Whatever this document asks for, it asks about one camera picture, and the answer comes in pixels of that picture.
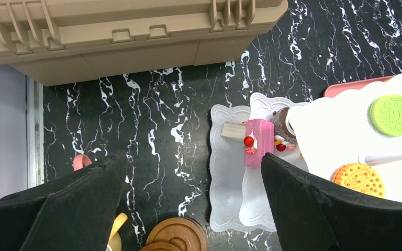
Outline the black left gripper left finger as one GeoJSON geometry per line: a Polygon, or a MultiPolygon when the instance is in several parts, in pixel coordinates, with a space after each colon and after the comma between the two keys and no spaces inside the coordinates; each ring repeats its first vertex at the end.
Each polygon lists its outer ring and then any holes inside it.
{"type": "Polygon", "coordinates": [[[0,199],[0,250],[105,250],[127,172],[124,152],[0,199]]]}

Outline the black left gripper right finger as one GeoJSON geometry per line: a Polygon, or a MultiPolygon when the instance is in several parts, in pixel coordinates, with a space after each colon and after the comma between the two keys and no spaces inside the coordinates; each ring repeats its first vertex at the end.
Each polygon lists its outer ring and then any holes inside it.
{"type": "Polygon", "coordinates": [[[402,202],[344,188],[271,153],[261,172],[282,250],[402,250],[402,202]]]}

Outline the round orange waffle cookie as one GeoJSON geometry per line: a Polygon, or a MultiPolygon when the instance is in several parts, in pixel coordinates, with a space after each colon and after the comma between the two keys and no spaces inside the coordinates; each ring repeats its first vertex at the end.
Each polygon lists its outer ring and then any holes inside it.
{"type": "Polygon", "coordinates": [[[352,163],[337,169],[331,181],[348,189],[366,195],[386,198],[385,184],[380,174],[362,163],[352,163]]]}

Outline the chocolate cake cube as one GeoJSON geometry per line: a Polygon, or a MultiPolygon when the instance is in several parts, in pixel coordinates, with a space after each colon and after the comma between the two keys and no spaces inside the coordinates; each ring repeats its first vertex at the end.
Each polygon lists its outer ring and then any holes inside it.
{"type": "Polygon", "coordinates": [[[295,132],[288,119],[289,107],[281,108],[272,113],[271,121],[274,123],[274,138],[286,146],[297,145],[295,132]]]}

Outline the pink cake slice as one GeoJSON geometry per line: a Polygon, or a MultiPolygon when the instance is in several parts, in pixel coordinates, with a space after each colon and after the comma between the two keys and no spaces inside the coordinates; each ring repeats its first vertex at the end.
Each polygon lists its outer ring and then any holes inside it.
{"type": "Polygon", "coordinates": [[[260,168],[263,156],[274,153],[274,123],[251,119],[245,123],[244,165],[260,168]]]}

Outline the white three-tier cake stand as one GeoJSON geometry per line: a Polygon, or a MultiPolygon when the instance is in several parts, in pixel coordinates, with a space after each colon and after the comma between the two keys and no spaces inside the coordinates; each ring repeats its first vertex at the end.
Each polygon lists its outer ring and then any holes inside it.
{"type": "Polygon", "coordinates": [[[324,179],[330,179],[341,165],[365,162],[385,180],[386,198],[402,202],[402,136],[381,134],[369,120],[371,103],[388,94],[402,95],[402,74],[310,103],[254,93],[249,106],[214,105],[210,111],[210,227],[216,232],[276,230],[261,169],[245,166],[243,142],[223,138],[221,129],[226,122],[268,120],[273,111],[285,107],[293,109],[290,119],[298,146],[275,149],[276,156],[324,179]]]}

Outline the pink serving tray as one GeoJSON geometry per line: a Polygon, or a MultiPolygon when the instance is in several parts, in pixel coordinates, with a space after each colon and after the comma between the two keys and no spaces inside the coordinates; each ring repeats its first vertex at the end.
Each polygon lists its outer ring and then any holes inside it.
{"type": "Polygon", "coordinates": [[[395,77],[394,75],[391,76],[383,76],[383,77],[378,77],[378,78],[371,78],[371,79],[365,79],[365,80],[360,80],[360,81],[353,81],[353,82],[347,82],[347,83],[340,83],[340,84],[334,84],[328,87],[324,93],[323,97],[327,98],[333,98],[336,95],[340,94],[343,91],[349,90],[349,89],[356,89],[359,90],[366,86],[367,84],[371,82],[387,82],[389,79],[395,77]]]}

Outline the green round macaron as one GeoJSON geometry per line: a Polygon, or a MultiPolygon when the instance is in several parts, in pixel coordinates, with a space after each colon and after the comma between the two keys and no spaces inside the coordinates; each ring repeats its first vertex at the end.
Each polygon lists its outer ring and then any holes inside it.
{"type": "Polygon", "coordinates": [[[402,136],[402,95],[384,95],[369,107],[372,126],[387,136],[402,136]]]}

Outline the tan plastic tool case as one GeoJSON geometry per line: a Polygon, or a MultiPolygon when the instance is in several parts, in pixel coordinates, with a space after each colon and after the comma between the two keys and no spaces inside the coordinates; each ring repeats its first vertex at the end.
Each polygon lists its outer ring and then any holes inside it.
{"type": "Polygon", "coordinates": [[[45,86],[237,60],[287,1],[0,1],[0,65],[45,86]]]}

